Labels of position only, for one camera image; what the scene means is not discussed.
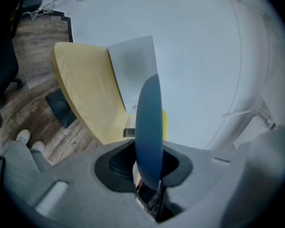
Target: white sneaker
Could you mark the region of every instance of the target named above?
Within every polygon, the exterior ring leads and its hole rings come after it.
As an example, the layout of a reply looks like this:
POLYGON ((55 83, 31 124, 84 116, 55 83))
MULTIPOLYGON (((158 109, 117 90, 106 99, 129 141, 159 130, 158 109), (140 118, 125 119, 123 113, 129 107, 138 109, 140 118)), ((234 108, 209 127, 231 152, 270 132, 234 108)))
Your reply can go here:
POLYGON ((42 141, 36 141, 33 143, 31 150, 38 150, 41 153, 44 151, 44 143, 42 141))
POLYGON ((28 129, 23 129, 16 138, 16 141, 20 141, 22 143, 24 143, 24 145, 27 145, 27 143, 29 142, 29 138, 30 138, 30 132, 28 129))

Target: yellow object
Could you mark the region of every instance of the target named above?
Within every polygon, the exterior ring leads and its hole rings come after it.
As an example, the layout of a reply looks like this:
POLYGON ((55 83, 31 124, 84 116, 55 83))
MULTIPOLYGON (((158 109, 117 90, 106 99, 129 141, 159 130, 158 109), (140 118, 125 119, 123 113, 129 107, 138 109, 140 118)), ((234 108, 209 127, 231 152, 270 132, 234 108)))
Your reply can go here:
POLYGON ((167 141, 167 114, 165 110, 162 111, 162 139, 167 141))
POLYGON ((102 144, 124 139, 128 120, 106 48, 58 42, 51 61, 72 111, 102 144))

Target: white strip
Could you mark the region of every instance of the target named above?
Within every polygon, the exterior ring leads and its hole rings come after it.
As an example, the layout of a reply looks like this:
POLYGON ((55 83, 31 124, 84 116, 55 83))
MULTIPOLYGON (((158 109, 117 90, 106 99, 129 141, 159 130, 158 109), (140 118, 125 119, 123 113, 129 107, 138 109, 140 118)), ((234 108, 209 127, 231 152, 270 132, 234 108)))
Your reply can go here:
POLYGON ((67 190, 68 184, 64 181, 57 181, 55 185, 48 191, 46 196, 35 207, 35 210, 48 217, 49 213, 53 210, 54 206, 58 203, 59 199, 67 190))

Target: gray panel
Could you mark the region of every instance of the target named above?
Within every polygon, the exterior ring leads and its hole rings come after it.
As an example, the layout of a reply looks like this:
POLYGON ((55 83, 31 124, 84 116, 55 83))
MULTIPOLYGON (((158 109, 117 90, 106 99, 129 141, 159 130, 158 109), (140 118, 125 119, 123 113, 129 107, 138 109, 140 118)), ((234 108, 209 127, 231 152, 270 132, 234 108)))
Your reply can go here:
POLYGON ((144 82, 157 73, 152 36, 108 48, 124 103, 137 102, 144 82))

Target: gray pants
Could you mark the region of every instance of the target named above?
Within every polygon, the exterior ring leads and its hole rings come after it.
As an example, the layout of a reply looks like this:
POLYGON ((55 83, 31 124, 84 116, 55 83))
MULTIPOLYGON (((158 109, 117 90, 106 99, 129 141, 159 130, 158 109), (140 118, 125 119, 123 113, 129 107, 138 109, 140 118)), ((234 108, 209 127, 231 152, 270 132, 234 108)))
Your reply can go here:
POLYGON ((52 165, 37 150, 29 150, 19 141, 10 141, 5 153, 4 188, 16 193, 23 200, 31 185, 52 165))

